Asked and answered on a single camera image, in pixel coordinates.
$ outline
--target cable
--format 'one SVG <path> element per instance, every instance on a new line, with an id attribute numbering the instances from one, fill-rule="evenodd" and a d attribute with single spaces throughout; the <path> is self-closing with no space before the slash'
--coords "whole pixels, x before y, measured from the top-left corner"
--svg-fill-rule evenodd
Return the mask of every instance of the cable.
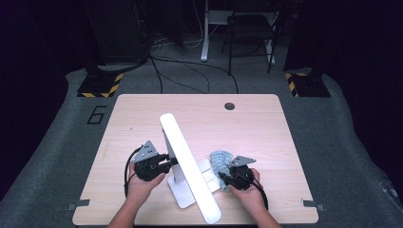
<path id="1" fill-rule="evenodd" d="M 154 58 L 151 55 L 149 55 L 149 58 L 151 59 L 151 63 L 154 66 L 155 71 L 157 72 L 158 79 L 160 80 L 160 93 L 163 94 L 163 81 L 161 80 L 160 71 L 157 69 L 157 66 L 155 65 Z"/>
<path id="2" fill-rule="evenodd" d="M 171 60 L 174 60 L 174 61 L 178 61 L 178 62 L 179 62 L 179 60 L 174 59 L 174 58 L 171 58 L 171 57 L 158 56 L 158 55 L 156 55 L 156 56 L 159 57 L 159 58 L 167 58 L 167 59 L 171 59 Z M 200 92 L 200 93 L 203 93 L 203 94 L 208 94 L 208 93 L 210 92 L 210 81 L 208 81 L 208 78 L 207 78 L 203 73 L 201 73 L 200 71 L 198 71 L 197 69 L 195 69 L 195 68 L 193 68 L 193 67 L 191 67 L 191 66 L 189 66 L 189 65 L 187 65 L 187 64 L 185 64 L 185 63 L 181 63 L 181 64 L 184 65 L 184 66 L 186 66 L 186 67 L 189 67 L 189 68 L 195 70 L 196 72 L 198 72 L 198 73 L 205 79 L 205 81 L 207 82 L 207 92 L 202 92 L 202 91 L 200 91 L 200 90 L 198 90 L 198 89 L 196 89 L 196 88 L 194 88 L 194 87 L 191 87 L 191 86 L 188 86 L 188 85 L 183 85 L 183 84 L 178 83 L 178 82 L 175 82 L 175 81 L 173 81 L 173 80 L 171 80 L 171 79 L 169 79 L 169 78 L 166 78 L 165 76 L 164 76 L 164 77 L 165 77 L 167 80 L 169 80 L 169 81 L 171 81 L 171 82 L 174 82 L 174 83 L 176 83 L 176 84 L 178 84 L 178 85 L 192 88 L 192 89 L 194 89 L 194 90 L 196 90 L 196 91 L 198 91 L 198 92 Z"/>
<path id="3" fill-rule="evenodd" d="M 127 191 L 128 191 L 128 183 L 130 182 L 130 179 L 131 179 L 132 177 L 134 177 L 134 175 L 136 175 L 136 173 L 134 173 L 133 175 L 130 176 L 129 179 L 127 179 L 127 170 L 128 170 L 128 166 L 130 165 L 130 161 L 131 161 L 131 159 L 133 158 L 133 156 L 134 156 L 137 152 L 139 152 L 142 147 L 143 147 L 143 146 L 140 146 L 139 148 L 135 149 L 135 150 L 133 151 L 133 153 L 131 153 L 131 155 L 128 157 L 127 162 L 126 162 L 126 165 L 125 165 L 125 196 L 126 196 L 126 197 L 127 197 Z"/>
<path id="4" fill-rule="evenodd" d="M 184 45 L 185 47 L 187 47 L 187 48 L 195 48 L 195 47 L 197 47 L 199 44 L 201 44 L 202 43 L 202 40 L 203 40 L 203 37 L 202 37 L 202 22 L 201 22 L 201 19 L 199 18 L 199 15 L 198 15 L 198 11 L 196 10 L 196 4 L 195 4 L 195 0 L 193 0 L 193 9 L 195 10 L 195 14 L 196 14 L 196 17 L 198 18 L 198 22 L 199 22 L 199 28 L 201 29 L 201 38 L 200 38 L 200 40 L 199 40 L 199 42 L 195 45 L 195 46 L 187 46 L 187 45 Z"/>
<path id="5" fill-rule="evenodd" d="M 249 182 L 250 184 L 253 184 L 260 191 L 261 197 L 263 198 L 264 207 L 266 208 L 266 210 L 269 210 L 269 201 L 267 199 L 266 193 L 263 190 L 263 186 L 260 184 L 260 182 L 256 178 L 254 178 L 254 180 L 256 181 L 256 183 L 254 183 L 253 181 L 249 181 L 247 178 L 241 176 L 238 173 L 236 173 L 236 175 L 237 175 L 237 177 L 244 179 L 245 181 Z"/>
<path id="6" fill-rule="evenodd" d="M 237 90 L 237 94 L 240 93 L 240 91 L 239 91 L 239 89 L 238 89 L 237 80 L 235 79 L 235 77 L 234 77 L 231 73 L 229 73 L 228 71 L 226 71 L 226 70 L 223 69 L 223 68 L 220 68 L 220 67 L 218 67 L 218 66 L 211 66 L 211 65 L 201 64 L 201 63 L 193 63 L 193 62 L 188 62 L 188 61 L 166 60 L 166 59 L 160 59 L 160 58 L 158 58 L 158 57 L 153 57 L 153 56 L 151 56 L 151 57 L 152 57 L 152 59 L 159 60 L 159 61 L 165 61 L 165 62 L 170 62 L 170 63 L 179 63 L 179 64 L 199 65 L 199 66 L 204 66 L 204 67 L 212 67 L 212 68 L 215 68 L 215 69 L 219 69 L 219 70 L 221 70 L 221 71 L 224 71 L 225 73 L 228 74 L 228 76 L 230 76 L 230 77 L 233 79 L 234 84 L 235 84 L 235 88 L 236 88 L 236 90 Z"/>

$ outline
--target chair leg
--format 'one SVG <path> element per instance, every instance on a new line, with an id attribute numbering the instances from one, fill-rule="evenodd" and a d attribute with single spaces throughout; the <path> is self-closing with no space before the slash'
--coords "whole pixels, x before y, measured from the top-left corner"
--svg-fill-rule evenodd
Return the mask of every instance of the chair leg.
<path id="1" fill-rule="evenodd" d="M 225 35 L 224 43 L 222 43 L 221 52 L 224 51 L 224 47 L 225 47 L 227 38 L 228 38 L 228 31 L 227 31 L 227 33 L 226 33 L 226 35 Z"/>
<path id="2" fill-rule="evenodd" d="M 232 60 L 232 42 L 233 37 L 232 34 L 229 35 L 229 58 L 228 58 L 228 75 L 231 75 L 231 60 Z"/>
<path id="3" fill-rule="evenodd" d="M 272 68 L 272 62 L 273 62 L 273 54 L 275 53 L 275 47 L 272 46 L 272 51 L 270 53 L 270 61 L 269 61 L 269 68 L 267 69 L 267 74 L 270 74 L 270 70 Z"/>

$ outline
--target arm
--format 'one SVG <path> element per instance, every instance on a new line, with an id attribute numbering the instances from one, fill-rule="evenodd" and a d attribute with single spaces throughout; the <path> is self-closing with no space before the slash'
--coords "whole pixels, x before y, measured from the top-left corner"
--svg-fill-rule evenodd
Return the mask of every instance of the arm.
<path id="1" fill-rule="evenodd" d="M 134 163 L 131 162 L 128 176 L 131 177 L 133 174 Z M 140 207 L 147 201 L 151 191 L 163 181 L 164 177 L 165 174 L 162 173 L 152 181 L 144 181 L 134 175 L 129 181 L 127 198 L 124 204 L 107 227 L 133 227 L 134 219 Z"/>
<path id="2" fill-rule="evenodd" d="M 252 168 L 252 172 L 259 181 L 259 172 Z M 232 185 L 228 185 L 229 190 L 236 196 L 246 211 L 255 220 L 259 228 L 280 227 L 277 221 L 264 207 L 263 198 L 260 191 L 254 185 L 250 186 L 246 191 L 240 191 Z"/>

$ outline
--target table leg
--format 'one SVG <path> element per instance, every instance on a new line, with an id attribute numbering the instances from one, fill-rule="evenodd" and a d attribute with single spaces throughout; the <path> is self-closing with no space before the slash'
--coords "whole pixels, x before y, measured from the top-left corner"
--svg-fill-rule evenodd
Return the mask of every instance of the table leg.
<path id="1" fill-rule="evenodd" d="M 202 50 L 201 50 L 201 61 L 202 62 L 207 62 L 209 40 L 210 40 L 210 37 L 208 36 L 208 0 L 205 0 L 204 32 L 203 32 L 203 42 L 202 42 Z"/>

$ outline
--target dark background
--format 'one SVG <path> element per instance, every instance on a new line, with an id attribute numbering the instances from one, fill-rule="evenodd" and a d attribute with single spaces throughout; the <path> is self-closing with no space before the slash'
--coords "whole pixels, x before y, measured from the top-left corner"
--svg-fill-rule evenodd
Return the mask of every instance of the dark background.
<path id="1" fill-rule="evenodd" d="M 173 6 L 179 4 L 178 8 L 171 9 L 178 11 L 164 15 L 154 10 L 158 17 L 150 26 L 164 28 L 159 23 L 168 21 L 165 19 L 169 17 L 179 20 L 169 24 L 171 29 L 162 29 L 161 32 L 180 43 L 182 35 L 178 28 L 184 24 L 178 15 L 181 10 L 185 12 L 193 6 L 189 6 L 189 1 L 181 5 L 180 1 L 160 0 L 159 4 L 163 2 L 170 2 Z M 304 2 L 285 69 L 315 66 L 317 55 L 329 39 L 332 25 L 337 23 L 338 14 L 344 12 L 341 9 L 345 2 Z M 202 1 L 197 1 L 197 5 L 202 6 Z M 343 90 L 358 138 L 373 161 L 388 174 L 400 196 L 403 195 L 403 121 L 399 97 L 403 90 L 400 75 L 403 72 L 401 9 L 399 1 L 391 0 L 352 4 L 342 36 L 336 43 L 337 52 L 326 67 L 326 73 Z M 119 54 L 115 51 L 106 53 L 100 47 L 99 34 L 94 31 L 79 0 L 2 1 L 0 30 L 0 196 L 3 198 L 63 103 L 67 93 L 65 75 L 83 67 L 75 51 L 75 39 L 80 37 L 86 42 L 99 65 L 106 63 L 107 54 L 112 54 L 112 60 L 118 59 Z"/>

